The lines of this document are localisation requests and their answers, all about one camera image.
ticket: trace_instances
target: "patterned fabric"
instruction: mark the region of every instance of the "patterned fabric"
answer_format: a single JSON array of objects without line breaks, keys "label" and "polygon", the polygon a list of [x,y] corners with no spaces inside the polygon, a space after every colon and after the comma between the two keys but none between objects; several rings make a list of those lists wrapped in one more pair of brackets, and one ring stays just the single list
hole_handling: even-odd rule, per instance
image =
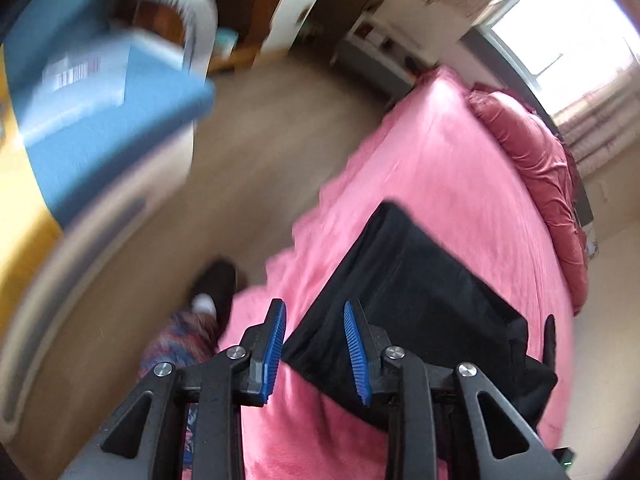
[{"label": "patterned fabric", "polygon": [[[138,378],[145,376],[151,368],[169,362],[178,368],[203,363],[216,353],[218,324],[211,314],[181,311],[172,314],[167,326],[145,349],[138,369]],[[193,465],[193,432],[198,406],[189,408],[187,430],[182,452],[182,480],[191,480]]]}]

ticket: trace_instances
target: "gray handle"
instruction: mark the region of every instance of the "gray handle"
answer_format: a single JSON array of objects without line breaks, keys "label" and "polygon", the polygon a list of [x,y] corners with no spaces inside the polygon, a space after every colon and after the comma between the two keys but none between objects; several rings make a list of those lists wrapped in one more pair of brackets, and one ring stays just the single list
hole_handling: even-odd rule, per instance
[{"label": "gray handle", "polygon": [[191,73],[207,75],[216,40],[218,10],[215,0],[150,0],[176,10],[184,27],[182,66]]}]

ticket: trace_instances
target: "person's foot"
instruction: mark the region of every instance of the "person's foot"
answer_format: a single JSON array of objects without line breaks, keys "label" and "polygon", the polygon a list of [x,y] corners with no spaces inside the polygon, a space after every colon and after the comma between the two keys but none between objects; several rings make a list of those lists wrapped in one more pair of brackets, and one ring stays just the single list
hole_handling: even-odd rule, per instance
[{"label": "person's foot", "polygon": [[188,300],[194,312],[204,312],[216,317],[221,335],[228,325],[233,296],[237,291],[236,266],[219,258],[193,284]]}]

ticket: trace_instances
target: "black shoe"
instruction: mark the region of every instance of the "black shoe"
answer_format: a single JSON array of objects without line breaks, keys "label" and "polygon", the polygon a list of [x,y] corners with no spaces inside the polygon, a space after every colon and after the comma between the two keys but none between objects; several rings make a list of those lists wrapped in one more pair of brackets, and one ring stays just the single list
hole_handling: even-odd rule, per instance
[{"label": "black shoe", "polygon": [[216,320],[219,335],[226,330],[231,314],[231,304],[234,294],[238,291],[238,273],[236,266],[223,258],[215,260],[200,275],[191,287],[188,301],[191,304],[198,294],[207,294],[216,307]]}]

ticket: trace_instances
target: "curtain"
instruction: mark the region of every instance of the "curtain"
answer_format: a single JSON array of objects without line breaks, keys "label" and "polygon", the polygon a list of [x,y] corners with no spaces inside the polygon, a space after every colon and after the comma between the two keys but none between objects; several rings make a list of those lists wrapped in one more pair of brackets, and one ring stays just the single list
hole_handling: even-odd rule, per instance
[{"label": "curtain", "polygon": [[640,137],[640,64],[553,116],[581,177],[602,167]]}]

